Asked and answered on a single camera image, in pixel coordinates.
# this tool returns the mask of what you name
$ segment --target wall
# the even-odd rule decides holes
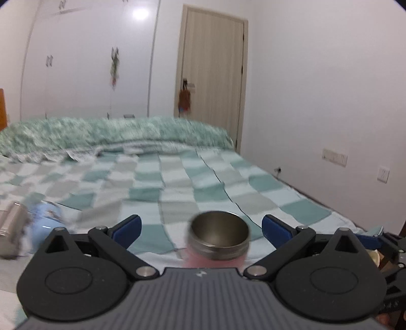
[[[248,19],[248,68],[245,115],[249,113],[251,81],[251,0],[161,0],[158,25],[155,37],[151,76],[151,98],[149,111],[151,116],[173,116],[175,96],[175,78],[179,47],[179,32],[182,19],[183,4],[202,7]],[[244,117],[242,150],[246,126]]]
[[[28,36],[40,0],[9,0],[0,9],[0,88],[12,122],[20,118],[21,74]]]
[[[243,155],[359,225],[406,220],[406,12],[391,0],[256,2]],[[322,149],[348,155],[346,168]],[[376,177],[390,168],[387,184]]]

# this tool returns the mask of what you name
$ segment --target wall socket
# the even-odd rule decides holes
[[[389,168],[381,166],[378,170],[378,180],[383,183],[388,182]]]
[[[347,166],[348,156],[344,154],[339,154],[329,149],[323,149],[322,158],[326,161],[330,161],[334,164],[341,165],[343,167]]]

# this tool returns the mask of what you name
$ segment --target pink cup body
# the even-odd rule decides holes
[[[231,260],[211,260],[193,250],[189,245],[186,248],[184,259],[185,268],[238,268],[242,269],[247,253]]]

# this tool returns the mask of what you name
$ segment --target bed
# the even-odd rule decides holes
[[[128,250],[160,271],[182,266],[188,220],[203,211],[229,211],[246,221],[251,229],[246,265],[274,250],[261,232],[265,214],[322,233],[339,227],[364,232],[243,159],[223,129],[198,122],[22,122],[0,133],[0,154],[0,211],[12,201],[28,208],[51,201],[74,233],[138,214],[142,233]],[[27,233],[19,258],[0,259],[0,329],[25,319],[15,286],[31,252]]]

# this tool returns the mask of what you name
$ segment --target stainless steel cup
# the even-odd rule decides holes
[[[241,267],[250,244],[246,222],[230,212],[209,211],[192,219],[187,267]]]

